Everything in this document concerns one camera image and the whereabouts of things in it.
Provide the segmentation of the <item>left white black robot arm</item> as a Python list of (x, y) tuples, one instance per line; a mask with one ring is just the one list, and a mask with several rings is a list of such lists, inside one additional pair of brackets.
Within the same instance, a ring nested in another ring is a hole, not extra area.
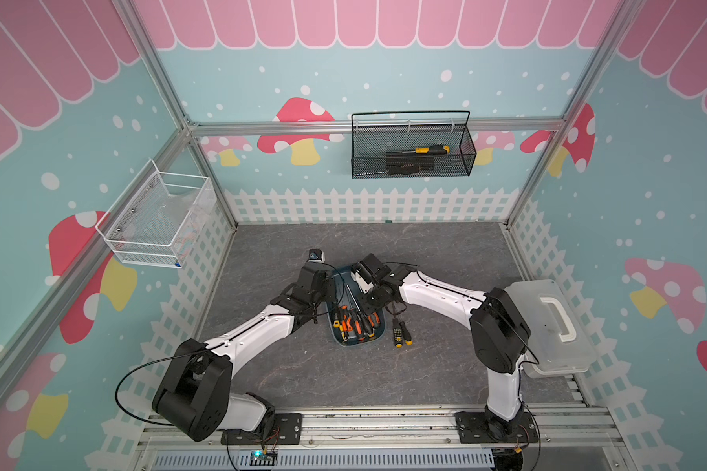
[[(275, 408), (255, 394), (233, 394), (233, 377), (267, 347), (316, 320), (320, 305), (337, 300), (339, 279), (340, 272), (332, 265), (306, 262), (298, 280), (251, 320), (204, 343), (187, 339), (174, 355), (149, 361), (126, 374), (114, 392), (116, 405), (135, 420), (176, 428), (195, 442), (221, 431), (247, 434), (264, 447), (281, 435)], [(162, 419), (138, 416), (124, 406), (121, 388), (133, 374), (163, 362), (168, 366), (151, 402), (152, 411)]]

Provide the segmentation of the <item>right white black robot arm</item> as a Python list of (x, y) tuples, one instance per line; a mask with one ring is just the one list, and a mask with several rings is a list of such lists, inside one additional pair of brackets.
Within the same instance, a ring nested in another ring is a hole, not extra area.
[(516, 432), (524, 414), (520, 373), (531, 330), (508, 292), (456, 287), (410, 265), (392, 269), (372, 254), (353, 265), (352, 277), (368, 307), (417, 305), (469, 329), (475, 355), (487, 368), (488, 398), (480, 423), (496, 441)]

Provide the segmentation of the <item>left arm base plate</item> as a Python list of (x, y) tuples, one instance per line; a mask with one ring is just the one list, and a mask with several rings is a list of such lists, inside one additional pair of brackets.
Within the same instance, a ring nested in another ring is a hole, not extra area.
[(222, 445), (251, 445), (252, 447), (274, 447), (275, 445), (298, 445), (302, 433), (304, 416), (299, 413), (270, 414), (261, 420), (253, 431), (231, 429), (222, 432)]

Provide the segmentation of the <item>teal plastic storage box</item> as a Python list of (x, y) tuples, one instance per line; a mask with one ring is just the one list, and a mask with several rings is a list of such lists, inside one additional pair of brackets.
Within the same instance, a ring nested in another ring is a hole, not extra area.
[[(383, 316), (375, 312), (365, 312), (361, 308), (361, 302), (357, 300), (357, 295), (361, 294), (359, 286), (352, 278), (351, 267), (342, 267), (336, 269), (336, 299), (332, 303), (328, 303), (325, 310), (327, 319), (331, 327), (333, 339), (342, 347), (356, 347), (365, 343), (372, 343), (380, 339), (385, 333), (386, 323)], [(338, 329), (338, 308), (347, 306), (353, 314), (353, 321), (357, 328), (359, 338), (343, 343), (341, 333)]]

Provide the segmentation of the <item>yellow black screwdriver in basket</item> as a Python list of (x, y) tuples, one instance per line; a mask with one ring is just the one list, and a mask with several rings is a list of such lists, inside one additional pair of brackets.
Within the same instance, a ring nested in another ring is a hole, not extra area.
[(428, 147), (418, 147), (412, 150), (392, 150), (386, 153), (387, 156), (398, 156), (398, 155), (447, 155), (450, 153), (451, 148), (447, 145), (431, 145)]

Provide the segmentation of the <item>green lit circuit board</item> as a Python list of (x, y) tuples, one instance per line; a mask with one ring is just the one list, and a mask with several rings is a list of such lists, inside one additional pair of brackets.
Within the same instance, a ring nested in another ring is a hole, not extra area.
[(249, 465), (260, 467), (275, 466), (278, 461), (278, 453), (274, 451), (253, 451)]

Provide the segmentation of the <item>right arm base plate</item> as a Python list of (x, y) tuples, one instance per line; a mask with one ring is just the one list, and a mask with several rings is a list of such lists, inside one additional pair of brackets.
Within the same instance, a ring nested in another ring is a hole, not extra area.
[(454, 414), (462, 444), (474, 445), (526, 445), (539, 442), (539, 429), (534, 417), (524, 410), (510, 421), (503, 421), (489, 410), (481, 412), (459, 411)]

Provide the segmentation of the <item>black tool in basket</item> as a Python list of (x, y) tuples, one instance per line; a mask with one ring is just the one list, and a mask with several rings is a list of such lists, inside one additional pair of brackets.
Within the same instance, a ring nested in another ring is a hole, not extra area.
[(410, 176), (432, 172), (435, 168), (435, 159), (431, 155), (387, 154), (385, 166), (389, 176)]

